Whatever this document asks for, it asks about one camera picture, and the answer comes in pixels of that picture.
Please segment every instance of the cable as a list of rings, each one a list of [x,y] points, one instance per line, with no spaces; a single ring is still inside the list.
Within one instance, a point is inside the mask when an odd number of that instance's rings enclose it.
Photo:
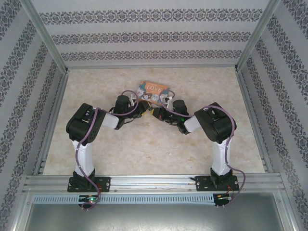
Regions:
[[[229,138],[228,138],[228,140],[227,140],[227,142],[226,142],[225,162],[226,162],[226,165],[227,165],[230,169],[232,169],[233,171],[240,172],[240,173],[242,173],[242,175],[243,175],[243,182],[242,182],[242,185],[240,186],[239,190],[237,191],[236,195],[232,198],[232,200],[230,200],[230,202],[227,203],[227,204],[225,205],[225,207],[227,207],[227,206],[229,206],[229,205],[238,197],[238,195],[240,194],[241,190],[243,189],[244,184],[245,184],[245,182],[246,182],[246,175],[245,175],[245,173],[244,173],[243,171],[241,171],[241,170],[239,170],[239,169],[236,169],[236,168],[233,168],[233,167],[230,166],[229,163],[228,163],[228,146],[229,146],[229,143],[230,143],[230,141],[231,141],[231,139],[232,139],[232,137],[233,137],[233,135],[234,135],[234,130],[235,130],[235,124],[234,124],[234,120],[233,120],[232,116],[231,116],[225,109],[223,109],[223,108],[221,108],[221,107],[209,105],[209,106],[203,107],[202,109],[204,110],[204,109],[206,109],[206,108],[218,109],[218,110],[224,112],[224,113],[229,117],[229,119],[230,119],[230,121],[231,121],[231,124],[232,124],[232,131],[231,131],[231,134],[230,134],[230,136],[229,136]]]
[[[168,91],[171,92],[171,93],[173,94],[173,99],[174,99],[175,93],[174,93],[173,91],[171,91],[171,90],[168,90]],[[173,114],[175,114],[175,115],[177,115],[177,116],[187,117],[187,118],[191,118],[191,117],[192,117],[192,115],[189,116],[189,115],[183,115],[183,114],[174,112],[174,111],[168,109],[162,102],[161,102],[160,104],[161,104],[162,107],[165,108],[167,111],[169,111],[169,112],[171,112],[171,113],[173,113]]]
[[[127,115],[133,113],[137,109],[138,104],[139,104],[138,96],[137,96],[136,92],[134,92],[132,90],[125,90],[124,92],[122,92],[121,95],[123,95],[125,92],[131,92],[131,93],[133,93],[136,96],[136,105],[135,105],[133,110],[131,110],[130,112],[127,112],[127,113],[123,113],[123,114],[111,113],[111,112],[108,112],[106,110],[103,110],[103,111],[105,111],[105,112],[107,112],[107,113],[109,113],[109,114],[111,114],[113,116],[124,116],[124,115],[127,116]]]
[[[85,141],[87,139],[87,137],[90,135],[90,133],[92,132],[92,128],[94,126],[94,123],[95,123],[95,120],[96,120],[96,117],[97,117],[97,113],[98,113],[98,108],[95,109],[95,113],[94,113],[94,117],[93,117],[93,120],[92,120],[92,123],[90,125],[90,128],[89,130],[87,131],[85,137],[79,141],[78,145],[77,145],[77,148],[76,148],[76,152],[75,152],[75,159],[76,159],[76,163],[77,163],[77,166],[80,170],[80,172],[83,174],[83,176],[95,187],[96,191],[97,191],[97,200],[95,201],[95,203],[90,203],[90,202],[85,202],[81,205],[81,209],[85,209],[84,208],[84,205],[91,205],[90,208],[87,208],[87,210],[90,210],[90,209],[93,209],[97,203],[100,201],[100,198],[101,198],[101,193],[100,193],[100,189],[97,187],[97,185],[86,175],[86,173],[83,171],[83,169],[81,168],[81,165],[79,163],[79,160],[78,160],[78,151],[79,151],[79,147],[81,146],[81,144],[83,143],[83,141]]]

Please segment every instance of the patterned wallpaper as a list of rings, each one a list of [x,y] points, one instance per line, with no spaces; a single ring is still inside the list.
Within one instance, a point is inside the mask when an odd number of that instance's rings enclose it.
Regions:
[[[308,7],[282,0],[242,70],[263,140],[300,230],[308,230]]]
[[[238,61],[269,0],[33,3],[66,65]]]
[[[0,231],[43,144],[61,71],[18,0],[0,1]]]

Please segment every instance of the marble surface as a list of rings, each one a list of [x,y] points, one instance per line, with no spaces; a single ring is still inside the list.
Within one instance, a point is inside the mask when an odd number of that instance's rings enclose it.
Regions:
[[[82,103],[109,110],[123,90],[136,90],[142,80],[169,85],[190,114],[218,102],[238,127],[231,165],[246,173],[264,172],[232,67],[145,68],[70,72],[44,175],[72,175],[75,153],[65,126]],[[120,130],[102,127],[93,143],[96,174],[204,174],[210,172],[212,160],[212,142],[202,129],[183,135],[149,112]]]

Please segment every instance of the black mounting base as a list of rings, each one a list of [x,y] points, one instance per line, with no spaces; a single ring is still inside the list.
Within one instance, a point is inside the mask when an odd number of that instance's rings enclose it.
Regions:
[[[228,185],[234,190],[239,190],[237,177],[232,175],[232,170],[225,175],[218,176],[211,168],[211,176],[196,176],[196,188],[198,192],[228,191]]]
[[[107,193],[110,189],[110,177],[96,177],[95,170],[89,175],[89,178],[99,186],[101,192]],[[96,192],[95,187],[85,178],[78,175],[75,171],[73,177],[69,179],[67,191],[69,193]]]

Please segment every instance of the enclosure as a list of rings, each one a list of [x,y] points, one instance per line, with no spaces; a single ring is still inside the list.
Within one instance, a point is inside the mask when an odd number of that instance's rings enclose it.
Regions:
[[[307,0],[1,0],[0,230],[308,230]],[[142,81],[188,112],[234,118],[238,199],[213,206],[212,142],[147,112],[93,142],[111,178],[92,211],[67,192],[65,131],[88,103],[109,110]],[[239,185],[243,176],[235,173]]]

